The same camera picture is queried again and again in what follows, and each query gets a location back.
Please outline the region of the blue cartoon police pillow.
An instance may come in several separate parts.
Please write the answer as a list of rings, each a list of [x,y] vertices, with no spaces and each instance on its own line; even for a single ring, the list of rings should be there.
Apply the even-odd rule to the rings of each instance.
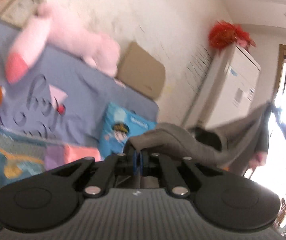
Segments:
[[[109,103],[98,146],[101,158],[104,159],[113,153],[122,153],[130,137],[142,135],[155,126],[155,122],[148,121],[115,103]]]

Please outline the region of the pink plush toy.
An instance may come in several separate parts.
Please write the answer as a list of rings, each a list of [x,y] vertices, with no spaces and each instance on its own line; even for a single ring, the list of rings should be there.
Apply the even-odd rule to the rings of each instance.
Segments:
[[[67,9],[44,2],[9,49],[5,64],[7,81],[20,81],[35,65],[47,44],[82,59],[110,77],[116,77],[120,58],[118,42],[105,33],[89,31]]]

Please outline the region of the grey sweatshirt with print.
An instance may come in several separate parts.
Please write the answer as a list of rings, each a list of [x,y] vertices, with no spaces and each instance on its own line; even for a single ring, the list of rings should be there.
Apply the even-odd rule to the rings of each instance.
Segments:
[[[266,102],[246,117],[214,129],[200,126],[185,129],[174,124],[159,123],[142,135],[130,137],[123,150],[146,150],[177,160],[190,157],[202,165],[228,168],[231,173],[242,176],[247,169],[255,169],[266,163],[271,110],[272,104]]]

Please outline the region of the beige headrest cushion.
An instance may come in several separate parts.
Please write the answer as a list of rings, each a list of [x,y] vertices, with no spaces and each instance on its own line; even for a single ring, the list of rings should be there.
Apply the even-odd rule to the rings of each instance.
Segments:
[[[116,78],[149,99],[160,97],[165,84],[164,65],[132,42],[118,65]]]

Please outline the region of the grey-blue duvet with lettering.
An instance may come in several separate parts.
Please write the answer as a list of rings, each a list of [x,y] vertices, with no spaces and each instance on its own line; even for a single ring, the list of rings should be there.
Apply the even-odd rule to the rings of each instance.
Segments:
[[[159,108],[154,101],[53,46],[45,48],[20,81],[8,83],[5,61],[17,35],[16,29],[0,22],[2,128],[36,139],[95,147],[110,102],[146,120],[157,120]]]

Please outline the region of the red decoration on refrigerator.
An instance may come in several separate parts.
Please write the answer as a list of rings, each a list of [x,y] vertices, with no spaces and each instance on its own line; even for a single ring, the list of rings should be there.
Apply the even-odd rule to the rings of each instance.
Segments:
[[[246,51],[256,47],[255,41],[250,34],[242,29],[238,24],[218,21],[209,31],[208,40],[210,47],[221,51],[231,44],[238,44]]]

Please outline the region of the folded purple garment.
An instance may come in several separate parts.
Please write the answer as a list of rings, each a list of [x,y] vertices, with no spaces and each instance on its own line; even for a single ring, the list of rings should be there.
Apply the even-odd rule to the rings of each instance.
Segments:
[[[44,154],[44,168],[46,171],[63,166],[65,161],[65,147],[62,145],[49,145]]]

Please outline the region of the white refrigerator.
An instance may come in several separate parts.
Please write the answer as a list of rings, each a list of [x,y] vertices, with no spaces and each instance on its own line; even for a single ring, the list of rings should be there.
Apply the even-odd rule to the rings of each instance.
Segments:
[[[217,52],[182,126],[212,129],[247,116],[260,70],[256,60],[238,44]]]

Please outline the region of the framed pictures on wall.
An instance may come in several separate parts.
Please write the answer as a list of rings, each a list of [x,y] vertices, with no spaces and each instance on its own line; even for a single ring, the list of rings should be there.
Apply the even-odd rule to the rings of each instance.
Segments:
[[[0,0],[0,20],[16,28],[23,28],[45,0]]]

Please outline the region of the folded pink towel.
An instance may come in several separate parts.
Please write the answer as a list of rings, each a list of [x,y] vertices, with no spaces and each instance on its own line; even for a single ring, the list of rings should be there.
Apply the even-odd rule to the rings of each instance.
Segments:
[[[101,161],[100,152],[95,147],[73,146],[69,144],[65,145],[65,164],[72,163],[86,157],[93,157],[95,161]]]

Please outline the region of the blue floral quilt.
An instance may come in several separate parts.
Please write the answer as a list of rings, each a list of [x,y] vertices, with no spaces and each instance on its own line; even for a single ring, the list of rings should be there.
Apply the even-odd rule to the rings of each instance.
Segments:
[[[63,144],[12,133],[0,127],[0,188],[44,172],[45,156],[51,146]]]

